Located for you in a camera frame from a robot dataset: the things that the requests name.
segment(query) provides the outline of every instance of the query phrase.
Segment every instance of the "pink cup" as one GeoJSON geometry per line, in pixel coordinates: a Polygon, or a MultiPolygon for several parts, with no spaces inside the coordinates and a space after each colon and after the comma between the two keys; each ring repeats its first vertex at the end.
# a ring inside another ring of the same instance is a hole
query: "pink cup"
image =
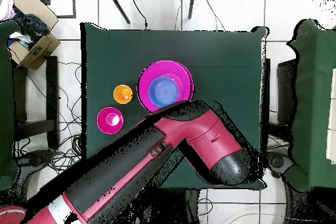
{"type": "Polygon", "coordinates": [[[123,115],[114,107],[106,107],[97,115],[97,126],[105,134],[117,133],[123,126],[123,115]]]}

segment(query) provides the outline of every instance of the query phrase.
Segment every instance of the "cardboard box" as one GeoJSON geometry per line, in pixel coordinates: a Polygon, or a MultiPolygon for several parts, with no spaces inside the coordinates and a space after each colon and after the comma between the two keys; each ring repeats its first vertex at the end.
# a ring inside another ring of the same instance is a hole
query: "cardboard box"
{"type": "MultiPolygon", "coordinates": [[[[58,22],[57,15],[50,8],[44,5],[40,0],[14,0],[14,5],[24,14],[34,14],[42,22],[44,22],[49,30],[58,22]]],[[[24,66],[32,70],[38,69],[58,46],[60,41],[52,34],[44,35],[34,46],[28,51],[19,42],[14,41],[9,45],[12,59],[18,66],[24,66]]]]}

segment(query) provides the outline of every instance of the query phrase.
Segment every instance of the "green table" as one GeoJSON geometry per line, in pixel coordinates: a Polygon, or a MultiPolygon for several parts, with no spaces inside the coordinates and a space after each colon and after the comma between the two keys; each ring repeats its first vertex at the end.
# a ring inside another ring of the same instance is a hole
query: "green table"
{"type": "Polygon", "coordinates": [[[304,20],[296,28],[291,45],[299,56],[295,82],[297,111],[291,128],[290,155],[297,165],[285,177],[299,191],[336,188],[336,165],[326,158],[336,32],[321,30],[312,20],[304,20]]]}
{"type": "MultiPolygon", "coordinates": [[[[259,148],[259,102],[261,88],[261,39],[266,28],[254,32],[178,32],[101,30],[85,24],[87,54],[87,156],[115,141],[96,126],[101,109],[113,106],[128,129],[147,114],[137,99],[141,71],[157,60],[175,60],[192,74],[194,100],[219,102],[253,147],[259,148]],[[118,104],[113,90],[119,84],[133,90],[133,99],[118,104]]],[[[207,188],[184,159],[163,187],[207,188]]],[[[263,189],[256,181],[234,188],[263,189]]]]}
{"type": "Polygon", "coordinates": [[[12,20],[0,22],[0,190],[8,189],[16,176],[18,166],[13,160],[14,92],[11,54],[8,37],[19,29],[12,20]]]}

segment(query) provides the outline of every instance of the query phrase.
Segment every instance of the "pink bowl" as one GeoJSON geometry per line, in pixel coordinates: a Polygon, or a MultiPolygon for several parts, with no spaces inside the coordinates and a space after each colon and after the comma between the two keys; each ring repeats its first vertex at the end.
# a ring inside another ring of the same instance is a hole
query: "pink bowl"
{"type": "Polygon", "coordinates": [[[117,133],[123,126],[123,115],[114,107],[106,107],[97,115],[97,126],[105,134],[117,133]]]}
{"type": "Polygon", "coordinates": [[[178,94],[175,102],[190,100],[194,94],[194,82],[188,69],[174,60],[160,60],[147,66],[138,78],[137,94],[141,105],[150,112],[159,107],[154,105],[149,96],[148,89],[151,82],[160,77],[171,78],[177,85],[178,94]]]}

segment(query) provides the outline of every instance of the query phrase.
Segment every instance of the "white stripe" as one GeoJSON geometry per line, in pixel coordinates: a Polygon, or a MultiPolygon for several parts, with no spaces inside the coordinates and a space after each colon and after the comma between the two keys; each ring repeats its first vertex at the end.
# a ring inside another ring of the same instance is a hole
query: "white stripe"
{"type": "Polygon", "coordinates": [[[7,211],[4,211],[4,212],[1,212],[0,215],[4,215],[5,213],[22,213],[22,214],[26,214],[22,210],[7,210],[7,211]]]}
{"type": "Polygon", "coordinates": [[[82,224],[82,222],[80,222],[79,220],[76,220],[76,221],[74,221],[74,222],[72,222],[70,224],[82,224]]]}
{"type": "Polygon", "coordinates": [[[48,209],[57,224],[64,224],[65,220],[72,213],[71,209],[64,201],[62,195],[60,195],[54,201],[52,201],[49,204],[48,209]]]}

